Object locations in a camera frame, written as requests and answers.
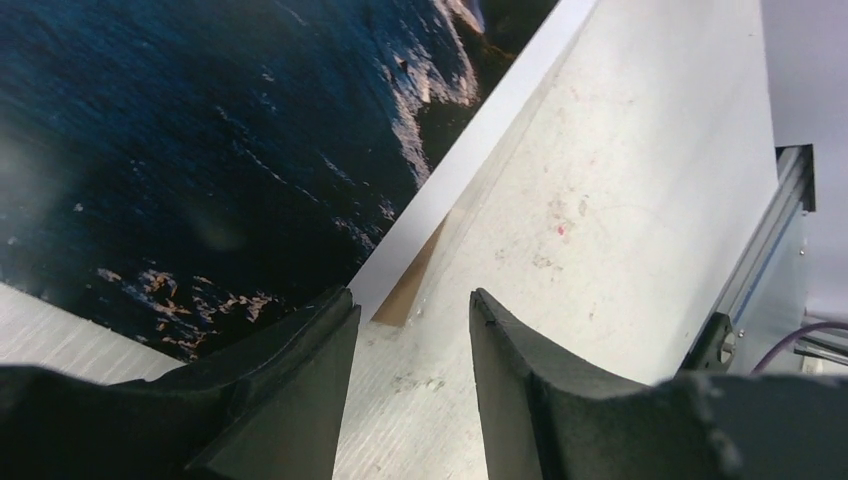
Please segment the landscape photo print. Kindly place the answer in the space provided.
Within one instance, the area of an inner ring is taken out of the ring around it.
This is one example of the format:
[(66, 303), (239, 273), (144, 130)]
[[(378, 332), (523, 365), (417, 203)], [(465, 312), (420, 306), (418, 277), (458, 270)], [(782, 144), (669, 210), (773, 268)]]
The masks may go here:
[(153, 378), (372, 317), (592, 1), (5, 1), (1, 362)]

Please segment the brown cardboard backing board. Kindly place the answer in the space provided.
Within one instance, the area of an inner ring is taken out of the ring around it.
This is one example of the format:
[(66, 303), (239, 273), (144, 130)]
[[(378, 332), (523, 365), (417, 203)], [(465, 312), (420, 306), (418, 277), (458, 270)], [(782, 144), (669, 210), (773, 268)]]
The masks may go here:
[(406, 325), (412, 315), (415, 299), (421, 289), (424, 275), (433, 257), (434, 249), (445, 222), (446, 219), (443, 219), (423, 245), (372, 317), (372, 322), (391, 327), (403, 327)]

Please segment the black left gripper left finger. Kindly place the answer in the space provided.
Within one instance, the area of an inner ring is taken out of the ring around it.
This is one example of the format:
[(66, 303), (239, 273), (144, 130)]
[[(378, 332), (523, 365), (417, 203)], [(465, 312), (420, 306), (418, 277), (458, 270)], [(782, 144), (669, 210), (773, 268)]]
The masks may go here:
[(5, 479), (328, 479), (358, 335), (345, 288), (153, 381), (1, 370)]

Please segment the aluminium front rail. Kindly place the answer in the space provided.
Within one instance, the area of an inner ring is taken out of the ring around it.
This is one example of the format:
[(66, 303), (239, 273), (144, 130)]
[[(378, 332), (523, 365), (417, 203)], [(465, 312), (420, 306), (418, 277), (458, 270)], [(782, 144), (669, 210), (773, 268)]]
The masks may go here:
[(801, 327), (803, 216), (815, 209), (811, 144), (778, 147), (778, 188), (679, 368), (749, 373)]

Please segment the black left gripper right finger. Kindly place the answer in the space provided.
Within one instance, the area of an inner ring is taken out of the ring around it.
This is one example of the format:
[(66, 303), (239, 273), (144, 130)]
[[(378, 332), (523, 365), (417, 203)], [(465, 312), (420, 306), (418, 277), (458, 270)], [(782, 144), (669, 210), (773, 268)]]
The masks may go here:
[(492, 479), (843, 479), (847, 380), (606, 371), (474, 290), (470, 339)]

